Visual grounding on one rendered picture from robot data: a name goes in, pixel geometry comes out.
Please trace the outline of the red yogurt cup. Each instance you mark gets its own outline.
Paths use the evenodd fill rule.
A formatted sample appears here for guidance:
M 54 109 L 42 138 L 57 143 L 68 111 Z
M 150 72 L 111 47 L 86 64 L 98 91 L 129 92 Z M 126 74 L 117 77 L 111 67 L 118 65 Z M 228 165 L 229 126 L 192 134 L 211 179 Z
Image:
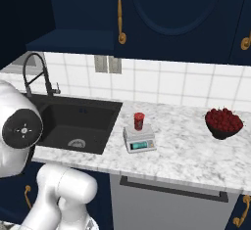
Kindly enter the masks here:
M 134 129 L 140 131 L 143 127 L 143 121 L 145 118 L 144 113 L 135 113 L 134 114 Z

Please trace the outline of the grey digital kitchen scale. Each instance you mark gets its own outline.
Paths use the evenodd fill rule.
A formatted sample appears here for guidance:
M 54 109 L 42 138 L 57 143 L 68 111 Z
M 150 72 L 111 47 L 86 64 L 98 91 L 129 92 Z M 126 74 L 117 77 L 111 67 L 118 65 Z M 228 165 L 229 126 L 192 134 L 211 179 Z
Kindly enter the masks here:
M 124 128 L 125 146 L 130 154 L 156 150 L 155 134 L 150 124 L 136 130 L 133 124 Z

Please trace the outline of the navy cabinet door with oval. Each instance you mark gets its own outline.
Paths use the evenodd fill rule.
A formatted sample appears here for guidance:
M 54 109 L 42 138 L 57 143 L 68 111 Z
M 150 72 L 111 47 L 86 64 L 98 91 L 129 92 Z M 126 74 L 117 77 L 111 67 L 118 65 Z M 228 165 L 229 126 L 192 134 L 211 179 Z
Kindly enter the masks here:
M 117 0 L 119 58 L 228 62 L 244 0 Z

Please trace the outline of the open navy cabinet door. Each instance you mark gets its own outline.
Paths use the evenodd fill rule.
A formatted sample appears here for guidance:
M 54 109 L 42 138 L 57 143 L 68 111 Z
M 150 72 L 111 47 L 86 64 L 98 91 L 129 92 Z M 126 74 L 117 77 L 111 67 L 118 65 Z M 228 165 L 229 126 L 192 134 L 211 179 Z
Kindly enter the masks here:
M 51 0 L 0 0 L 0 69 L 54 28 Z

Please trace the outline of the navy base cabinet door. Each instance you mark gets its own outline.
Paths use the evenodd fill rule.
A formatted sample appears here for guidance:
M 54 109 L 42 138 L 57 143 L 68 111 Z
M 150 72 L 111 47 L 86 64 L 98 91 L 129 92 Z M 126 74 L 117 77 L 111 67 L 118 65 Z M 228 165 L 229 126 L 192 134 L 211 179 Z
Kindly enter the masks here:
M 29 213 L 25 185 L 31 187 L 28 198 L 33 204 L 38 192 L 36 174 L 41 166 L 42 163 L 33 161 L 22 174 L 0 179 L 0 220 L 16 224 L 25 220 Z M 95 198 L 86 206 L 89 214 L 97 222 L 99 230 L 114 230 L 109 175 L 91 170 L 85 173 L 95 178 L 98 184 Z
M 235 217 L 240 218 L 243 211 L 245 211 L 246 209 L 246 204 L 243 203 L 244 196 L 241 194 L 233 194 L 233 193 L 229 193 L 228 195 L 229 195 L 229 200 L 233 203 L 233 208 L 229 216 L 228 222 L 226 224 L 225 230 L 251 230 L 251 202 L 250 202 L 250 208 L 248 210 L 244 222 L 239 228 L 237 228 L 232 223 L 232 221 Z

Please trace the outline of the black kitchen sink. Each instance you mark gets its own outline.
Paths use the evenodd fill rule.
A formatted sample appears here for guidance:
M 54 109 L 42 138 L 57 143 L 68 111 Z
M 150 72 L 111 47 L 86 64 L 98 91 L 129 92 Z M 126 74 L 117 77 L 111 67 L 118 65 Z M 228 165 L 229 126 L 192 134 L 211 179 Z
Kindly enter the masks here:
M 121 102 L 33 94 L 43 133 L 37 145 L 62 150 L 102 155 Z

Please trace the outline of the black sink tap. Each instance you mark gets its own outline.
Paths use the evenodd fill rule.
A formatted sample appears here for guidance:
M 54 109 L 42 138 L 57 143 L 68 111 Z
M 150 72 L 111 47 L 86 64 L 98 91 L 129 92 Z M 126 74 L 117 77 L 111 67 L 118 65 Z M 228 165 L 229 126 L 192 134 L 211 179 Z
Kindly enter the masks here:
M 32 57 L 32 56 L 36 56 L 40 59 L 41 64 L 42 64 L 42 72 L 39 73 L 36 77 L 34 77 L 31 81 L 28 81 L 26 78 L 26 65 L 28 60 Z M 25 62 L 23 64 L 23 78 L 24 78 L 24 82 L 25 82 L 25 91 L 26 91 L 26 95 L 31 98 L 32 97 L 32 93 L 31 93 L 31 89 L 30 89 L 30 84 L 32 82 L 34 82 L 37 78 L 39 78 L 41 75 L 44 76 L 45 79 L 45 88 L 46 88 L 46 92 L 47 95 L 49 97 L 53 97 L 55 94 L 60 94 L 61 90 L 59 87 L 57 87 L 56 89 L 52 88 L 52 84 L 50 82 L 49 79 L 49 73 L 48 73 L 48 69 L 45 65 L 44 60 L 42 59 L 42 57 L 38 54 L 38 53 L 30 53 L 26 58 L 25 58 Z

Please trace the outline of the dark bowl of red cherries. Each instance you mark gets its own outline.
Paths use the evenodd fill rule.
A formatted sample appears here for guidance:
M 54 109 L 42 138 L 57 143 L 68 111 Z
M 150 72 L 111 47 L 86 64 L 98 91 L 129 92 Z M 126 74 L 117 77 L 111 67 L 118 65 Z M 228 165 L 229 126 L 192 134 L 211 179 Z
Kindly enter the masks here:
M 228 108 L 207 111 L 205 122 L 212 135 L 219 140 L 225 140 L 243 128 L 243 121 Z

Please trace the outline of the grey dishwasher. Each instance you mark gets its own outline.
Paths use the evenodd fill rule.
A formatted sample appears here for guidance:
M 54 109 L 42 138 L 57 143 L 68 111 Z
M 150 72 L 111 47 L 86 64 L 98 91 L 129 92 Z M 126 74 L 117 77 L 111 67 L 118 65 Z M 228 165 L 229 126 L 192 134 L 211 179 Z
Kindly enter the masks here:
M 122 186 L 110 176 L 115 230 L 225 230 L 233 203 Z M 131 182 L 217 196 L 220 191 L 128 177 Z

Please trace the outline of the grey wall socket plate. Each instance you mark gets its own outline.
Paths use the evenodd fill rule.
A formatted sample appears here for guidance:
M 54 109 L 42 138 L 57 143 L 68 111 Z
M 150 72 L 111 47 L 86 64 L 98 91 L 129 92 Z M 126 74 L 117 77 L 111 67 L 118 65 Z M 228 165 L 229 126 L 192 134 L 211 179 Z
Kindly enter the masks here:
M 96 72 L 107 72 L 107 57 L 103 55 L 95 55 L 94 56 L 94 66 Z
M 109 56 L 109 73 L 122 73 L 122 60 L 120 58 L 115 58 L 114 56 Z

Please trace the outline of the navy wall cabinet with shelf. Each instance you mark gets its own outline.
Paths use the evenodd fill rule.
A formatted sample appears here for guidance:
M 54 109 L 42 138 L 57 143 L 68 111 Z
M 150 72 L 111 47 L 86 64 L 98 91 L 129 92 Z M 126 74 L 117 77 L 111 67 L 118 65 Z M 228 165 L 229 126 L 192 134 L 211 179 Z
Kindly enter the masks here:
M 114 0 L 51 0 L 55 28 L 27 44 L 44 52 L 112 55 Z

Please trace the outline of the narrow navy wall cabinet door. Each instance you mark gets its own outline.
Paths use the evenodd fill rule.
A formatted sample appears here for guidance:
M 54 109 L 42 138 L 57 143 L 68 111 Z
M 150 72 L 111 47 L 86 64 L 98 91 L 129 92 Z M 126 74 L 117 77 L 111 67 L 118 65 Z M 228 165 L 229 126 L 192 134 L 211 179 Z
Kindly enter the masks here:
M 248 50 L 241 49 L 241 40 L 251 32 L 251 0 L 243 0 L 238 19 L 233 45 L 228 62 L 236 66 L 251 67 L 251 46 Z

